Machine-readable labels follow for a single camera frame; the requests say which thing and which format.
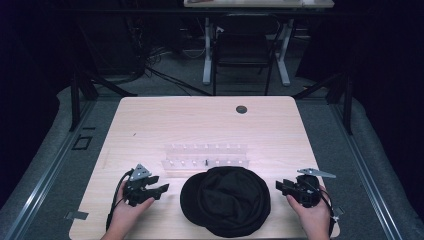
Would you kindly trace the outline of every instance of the small metal part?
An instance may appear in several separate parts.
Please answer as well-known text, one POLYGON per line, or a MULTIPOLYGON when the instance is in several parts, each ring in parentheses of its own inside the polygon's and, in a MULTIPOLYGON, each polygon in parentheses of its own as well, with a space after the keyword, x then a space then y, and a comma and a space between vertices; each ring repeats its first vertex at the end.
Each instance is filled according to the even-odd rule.
POLYGON ((313 168, 300 169, 300 170, 297 170, 297 172, 303 173, 303 174, 306 174, 306 175, 316 176, 316 177, 320 176, 320 177, 336 178, 336 175, 334 175, 334 174, 323 172, 323 171, 316 170, 316 169, 313 169, 313 168))
POLYGON ((130 181, 136 181, 138 179, 142 179, 145 177, 148 177, 152 175, 151 172, 149 172, 149 170, 147 170, 145 167, 143 167, 143 165, 138 164, 137 167, 134 169, 134 172, 132 173, 131 177, 130 177, 130 181))

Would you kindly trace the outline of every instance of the gray carpet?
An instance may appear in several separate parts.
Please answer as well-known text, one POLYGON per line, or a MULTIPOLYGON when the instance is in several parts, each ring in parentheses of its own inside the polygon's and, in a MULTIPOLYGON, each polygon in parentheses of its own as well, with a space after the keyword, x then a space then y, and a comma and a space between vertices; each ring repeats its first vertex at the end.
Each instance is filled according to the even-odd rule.
MULTIPOLYGON (((306 79, 294 78, 304 44, 302 41, 292 41, 286 57, 292 85, 283 87, 278 70, 275 68, 270 95, 293 95, 303 90, 303 86, 312 83, 306 79)), ((160 59, 158 56, 156 60, 160 61, 153 65, 154 69, 211 92, 211 86, 204 86, 201 82, 202 58, 164 54, 160 59)), ((218 95, 262 95, 263 84, 251 80, 247 75, 236 80, 238 84, 232 84, 233 77, 244 76, 241 74, 243 73, 236 71, 220 71, 218 95)), ((183 91, 175 84, 150 76, 148 73, 136 81, 119 86, 139 96, 201 95, 193 90, 183 91)), ((120 99, 103 86, 97 86, 97 89, 101 95, 98 101, 86 102, 82 99, 85 112, 83 121, 75 133, 68 132, 71 126, 69 89, 58 95, 61 100, 59 114, 26 174, 0 211, 0 226, 2 226, 0 239, 5 239, 7 236, 19 239, 69 238, 72 221, 64 217, 69 211, 78 209, 120 99), (91 139, 86 150, 72 150, 78 137, 91 139), (57 174, 51 179, 52 184, 45 189, 46 195, 41 197, 40 205, 36 205, 33 214, 29 215, 26 222, 17 221, 22 216, 20 214, 26 207, 26 201, 37 188, 37 183, 43 179, 46 169, 51 167, 58 157, 63 159, 62 164, 55 165, 57 174), (11 234, 10 229, 19 231, 11 234)), ((335 206, 341 206, 346 211, 341 216, 341 234, 337 239, 387 239, 385 228, 370 201, 364 182, 361 181, 355 154, 344 129, 340 127, 338 107, 325 103, 322 98, 325 93, 326 90, 322 89, 306 100, 297 101, 297 104, 320 169, 337 175, 336 179, 325 179, 335 206)), ((354 135, 351 138, 360 149, 400 236, 403 239, 424 239, 422 221, 410 207, 378 137, 361 105, 356 101, 353 105, 352 128, 354 135)), ((80 140, 78 143, 84 146, 83 141, 80 140)))

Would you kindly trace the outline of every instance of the black stand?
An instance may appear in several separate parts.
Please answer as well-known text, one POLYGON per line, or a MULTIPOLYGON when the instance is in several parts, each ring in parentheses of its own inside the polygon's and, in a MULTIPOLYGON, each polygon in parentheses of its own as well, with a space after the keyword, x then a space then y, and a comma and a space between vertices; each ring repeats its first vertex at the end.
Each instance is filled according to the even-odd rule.
POLYGON ((321 87, 328 84, 334 83, 330 91, 327 93, 326 100, 328 104, 337 104, 343 94, 343 126, 349 135, 352 135, 351 129, 351 112, 352 112, 352 93, 353 93, 353 81, 352 78, 343 73, 335 74, 321 82, 314 84, 313 86, 305 89, 304 91, 293 95, 294 99, 302 99, 307 97, 309 94, 317 91, 321 87))
POLYGON ((99 93, 94 88, 93 82, 101 84, 122 97, 134 97, 137 94, 127 92, 122 88, 117 87, 115 84, 108 82, 106 79, 97 76, 89 71, 80 72, 76 70, 71 79, 71 101, 72 101, 72 125, 69 131, 74 131, 81 120, 81 108, 79 91, 81 90, 84 97, 89 101, 95 101, 99 93))

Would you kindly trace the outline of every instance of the black cable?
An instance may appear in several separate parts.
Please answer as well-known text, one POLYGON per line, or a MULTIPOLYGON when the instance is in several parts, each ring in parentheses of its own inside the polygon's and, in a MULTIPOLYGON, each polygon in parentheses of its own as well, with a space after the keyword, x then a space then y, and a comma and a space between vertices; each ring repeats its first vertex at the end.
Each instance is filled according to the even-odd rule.
POLYGON ((119 182, 118 182, 118 185, 116 186, 115 194, 113 195, 112 205, 111 205, 111 207, 110 207, 110 212, 109 212, 109 214, 107 215, 107 220, 106 220, 106 231, 109 229, 110 222, 112 221, 112 217, 113 217, 113 211, 115 211, 116 206, 117 206, 117 205, 118 205, 121 201, 125 200, 125 196, 124 196, 121 200, 119 200, 119 201, 118 201, 118 203, 116 203, 116 197, 117 197, 117 195, 118 195, 119 188, 121 187, 121 184, 122 184, 122 182, 124 181, 124 178, 125 178, 126 176, 131 176, 131 174, 132 174, 133 172, 134 172, 134 169, 131 169, 130 171, 126 172, 126 173, 124 174, 124 176, 122 176, 122 177, 121 177, 121 179, 120 179, 120 180, 119 180, 119 182))
POLYGON ((171 77, 171 76, 166 75, 166 74, 161 73, 161 72, 158 72, 158 71, 154 70, 154 69, 153 69, 153 68, 151 68, 151 67, 146 67, 146 69, 147 69, 147 70, 149 70, 152 74, 154 74, 154 75, 156 75, 156 76, 158 76, 158 77, 160 77, 160 78, 164 79, 165 81, 169 81, 169 82, 171 82, 171 83, 174 83, 174 84, 175 84, 175 85, 177 85, 177 86, 182 86, 182 87, 185 87, 185 88, 188 88, 188 89, 194 90, 194 91, 199 92, 199 93, 201 93, 201 94, 203 94, 203 95, 206 95, 206 96, 212 96, 212 94, 210 94, 210 93, 207 93, 207 92, 205 92, 205 91, 203 91, 203 90, 201 90, 201 89, 198 89, 198 88, 196 88, 196 87, 193 87, 193 86, 189 85, 188 83, 186 83, 186 82, 184 82, 184 81, 181 81, 181 80, 179 80, 179 79, 177 79, 177 78, 171 77))

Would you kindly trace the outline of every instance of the white table leg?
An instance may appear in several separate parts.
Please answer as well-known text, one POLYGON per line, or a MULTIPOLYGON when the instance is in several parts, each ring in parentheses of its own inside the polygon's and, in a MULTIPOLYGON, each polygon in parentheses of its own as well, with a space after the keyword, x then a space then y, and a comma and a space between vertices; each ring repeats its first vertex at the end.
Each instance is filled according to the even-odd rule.
POLYGON ((280 71, 280 76, 281 76, 281 81, 283 82, 283 86, 290 86, 290 79, 287 73, 286 65, 284 63, 284 56, 286 55, 287 46, 290 41, 292 29, 293 29, 293 20, 291 19, 289 20, 288 23, 284 24, 283 33, 282 33, 283 43, 281 44, 280 53, 279 54, 277 53, 277 56, 276 56, 278 69, 280 71))
POLYGON ((205 67, 203 69, 203 84, 211 83, 212 58, 209 18, 205 19, 205 67))

